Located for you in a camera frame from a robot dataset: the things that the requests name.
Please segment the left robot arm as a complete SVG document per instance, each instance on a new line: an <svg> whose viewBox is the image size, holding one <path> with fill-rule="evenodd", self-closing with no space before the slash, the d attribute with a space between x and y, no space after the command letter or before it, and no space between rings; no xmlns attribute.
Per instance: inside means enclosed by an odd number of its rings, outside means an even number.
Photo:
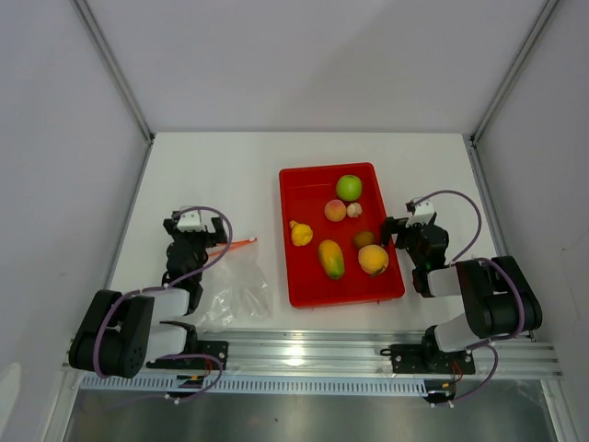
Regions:
<svg viewBox="0 0 589 442"><path fill-rule="evenodd" d="M229 251L233 229L204 207L174 212L163 222L171 238L158 286L131 292L101 289L93 297L68 350L68 364L101 378L133 378L143 367L216 370L225 365L195 327L184 322L202 300L202 276Z"/></svg>

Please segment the red plastic tray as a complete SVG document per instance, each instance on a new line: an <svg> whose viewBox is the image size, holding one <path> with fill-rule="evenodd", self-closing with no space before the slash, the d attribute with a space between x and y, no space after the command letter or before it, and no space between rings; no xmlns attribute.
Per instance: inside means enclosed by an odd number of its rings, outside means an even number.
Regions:
<svg viewBox="0 0 589 442"><path fill-rule="evenodd" d="M337 197L336 183L343 175L355 175L363 183L357 218L331 222L324 215L326 203ZM393 244L385 247L387 269L375 277L365 273L358 262L352 237L365 230L380 234L387 217L375 168L368 162L283 169L279 173L283 220L284 253L290 303L295 308L320 308L346 304L373 303L401 298L405 286ZM291 241L290 221L307 224L313 238L304 247ZM318 259L321 241L331 239L343 254L345 273L330 279Z"/></svg>

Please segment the brown kiwi fruit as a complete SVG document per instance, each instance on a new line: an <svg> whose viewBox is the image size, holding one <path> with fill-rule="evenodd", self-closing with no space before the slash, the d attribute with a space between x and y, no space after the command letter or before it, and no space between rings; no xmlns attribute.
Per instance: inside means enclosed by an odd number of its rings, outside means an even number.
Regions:
<svg viewBox="0 0 589 442"><path fill-rule="evenodd" d="M352 238L354 247L360 250L369 245L375 245L377 243L377 237L374 232L365 230L355 234Z"/></svg>

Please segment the aluminium mounting rail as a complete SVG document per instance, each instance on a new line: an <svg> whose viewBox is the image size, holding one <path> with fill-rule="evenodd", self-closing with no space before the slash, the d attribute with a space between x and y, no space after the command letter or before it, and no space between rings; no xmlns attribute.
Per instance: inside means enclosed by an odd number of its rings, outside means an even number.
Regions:
<svg viewBox="0 0 589 442"><path fill-rule="evenodd" d="M406 355L390 351L393 344L419 345L420 331L228 330L198 338L204 349L225 343L214 355L225 360L230 375L482 379L495 368L495 379L563 378L554 346L527 336L475 349L462 356L459 369L448 360L421 369L420 358L410 364Z"/></svg>

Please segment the aluminium frame post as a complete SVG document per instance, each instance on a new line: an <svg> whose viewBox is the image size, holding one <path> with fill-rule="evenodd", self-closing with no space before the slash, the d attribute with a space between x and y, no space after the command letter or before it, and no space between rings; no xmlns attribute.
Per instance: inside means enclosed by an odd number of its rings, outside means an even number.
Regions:
<svg viewBox="0 0 589 442"><path fill-rule="evenodd" d="M70 4L77 13L79 20L87 32L98 57L103 63L112 84L117 89L123 104L130 113L141 136L150 145L155 138L154 133L149 127L147 119L133 93L131 85L126 75L123 73L114 51L111 49L106 34L100 26L90 3L86 0L72 0Z"/></svg>
<svg viewBox="0 0 589 442"><path fill-rule="evenodd" d="M560 7L560 0L546 0L537 13L532 25L526 32L522 43L516 50L514 57L502 79L493 92L491 101L486 106L485 111L479 119L473 133L469 137L470 144L476 148L485 134L487 128L491 124L493 118L500 110L502 104L509 96L511 90L515 86L519 76L524 71L525 65L541 40L544 32L549 27L551 20L557 14Z"/></svg>

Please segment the orange fruit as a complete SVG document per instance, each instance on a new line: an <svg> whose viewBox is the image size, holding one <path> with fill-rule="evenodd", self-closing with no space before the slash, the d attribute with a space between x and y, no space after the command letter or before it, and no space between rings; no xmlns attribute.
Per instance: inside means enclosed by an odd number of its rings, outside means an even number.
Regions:
<svg viewBox="0 0 589 442"><path fill-rule="evenodd" d="M387 269L389 257L384 248L370 244L358 251L358 262L365 273L376 276Z"/></svg>

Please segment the beige garlic bulb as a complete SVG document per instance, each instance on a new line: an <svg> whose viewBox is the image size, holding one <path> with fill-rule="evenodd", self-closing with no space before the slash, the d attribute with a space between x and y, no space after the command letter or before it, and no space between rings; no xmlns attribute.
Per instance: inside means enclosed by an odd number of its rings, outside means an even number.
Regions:
<svg viewBox="0 0 589 442"><path fill-rule="evenodd" d="M363 208L359 203L351 203L347 206L346 213L350 218L359 217L363 213Z"/></svg>

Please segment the yellow green mango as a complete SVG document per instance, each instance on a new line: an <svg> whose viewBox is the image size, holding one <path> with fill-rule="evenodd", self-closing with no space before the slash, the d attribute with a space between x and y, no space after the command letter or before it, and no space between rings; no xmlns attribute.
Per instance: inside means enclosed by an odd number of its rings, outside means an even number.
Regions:
<svg viewBox="0 0 589 442"><path fill-rule="evenodd" d="M345 273L345 264L341 247L331 239L325 239L318 246L318 259L326 273L332 280L339 280Z"/></svg>

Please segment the pink peach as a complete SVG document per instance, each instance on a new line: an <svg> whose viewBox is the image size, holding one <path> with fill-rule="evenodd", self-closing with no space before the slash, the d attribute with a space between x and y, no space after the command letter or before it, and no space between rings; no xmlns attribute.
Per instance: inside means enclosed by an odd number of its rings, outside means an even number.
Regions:
<svg viewBox="0 0 589 442"><path fill-rule="evenodd" d="M347 207L339 199L333 199L326 203L324 215L331 222L340 222L347 216Z"/></svg>

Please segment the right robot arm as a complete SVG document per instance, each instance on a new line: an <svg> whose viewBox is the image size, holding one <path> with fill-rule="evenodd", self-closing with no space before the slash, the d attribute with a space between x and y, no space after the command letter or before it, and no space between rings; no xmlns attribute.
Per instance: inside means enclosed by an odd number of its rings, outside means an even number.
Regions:
<svg viewBox="0 0 589 442"><path fill-rule="evenodd" d="M381 242L391 240L414 264L411 276L417 293L424 298L457 297L464 308L454 319L428 327L419 343L382 350L395 373L442 374L457 365L472 374L468 351L542 324L542 308L514 257L447 263L449 234L434 219L412 225L407 218L388 217L381 226Z"/></svg>

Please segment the yellow bumpy gourd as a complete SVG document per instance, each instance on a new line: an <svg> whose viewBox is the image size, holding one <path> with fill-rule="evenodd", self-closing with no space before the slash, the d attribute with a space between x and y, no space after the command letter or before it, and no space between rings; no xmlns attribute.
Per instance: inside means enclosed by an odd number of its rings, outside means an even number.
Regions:
<svg viewBox="0 0 589 442"><path fill-rule="evenodd" d="M291 241L296 247L304 247L311 242L314 233L309 225L292 220L289 222L289 228Z"/></svg>

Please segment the clear zip top bag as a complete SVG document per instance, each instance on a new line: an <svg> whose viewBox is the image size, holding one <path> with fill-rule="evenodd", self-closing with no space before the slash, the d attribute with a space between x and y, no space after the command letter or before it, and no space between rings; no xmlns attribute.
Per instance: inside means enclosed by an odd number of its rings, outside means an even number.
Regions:
<svg viewBox="0 0 589 442"><path fill-rule="evenodd" d="M240 240L203 273L202 298L191 314L199 332L222 332L243 321L258 324L271 317L273 292L258 255L256 238Z"/></svg>

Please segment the left aluminium frame post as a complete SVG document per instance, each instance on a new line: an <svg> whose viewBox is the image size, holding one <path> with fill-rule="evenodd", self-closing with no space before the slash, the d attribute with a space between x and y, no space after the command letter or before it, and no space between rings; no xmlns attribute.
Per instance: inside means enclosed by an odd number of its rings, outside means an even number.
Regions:
<svg viewBox="0 0 589 442"><path fill-rule="evenodd" d="M150 145L155 138L154 133L149 127L147 119L133 93L131 85L126 75L123 73L114 51L111 49L106 34L100 26L90 3L86 0L72 0L70 4L77 13L79 20L87 32L98 57L103 63L112 84L117 89L123 104L130 113L141 136Z"/></svg>

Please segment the green apple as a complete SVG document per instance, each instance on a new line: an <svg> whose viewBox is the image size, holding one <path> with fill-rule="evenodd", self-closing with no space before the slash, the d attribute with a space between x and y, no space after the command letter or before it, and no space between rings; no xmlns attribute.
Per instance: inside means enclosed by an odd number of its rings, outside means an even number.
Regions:
<svg viewBox="0 0 589 442"><path fill-rule="evenodd" d="M362 181L355 175L343 175L336 183L337 196L346 202L355 202L363 191Z"/></svg>

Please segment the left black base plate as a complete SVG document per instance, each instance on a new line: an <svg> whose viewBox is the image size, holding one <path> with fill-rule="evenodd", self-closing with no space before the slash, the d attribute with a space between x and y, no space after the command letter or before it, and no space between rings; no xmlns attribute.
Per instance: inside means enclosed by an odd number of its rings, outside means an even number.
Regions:
<svg viewBox="0 0 589 442"><path fill-rule="evenodd" d="M151 369L167 370L216 370L218 365L210 357L220 361L226 368L229 342L227 341L194 341L187 343L179 353L180 358L160 357L155 362L147 362Z"/></svg>

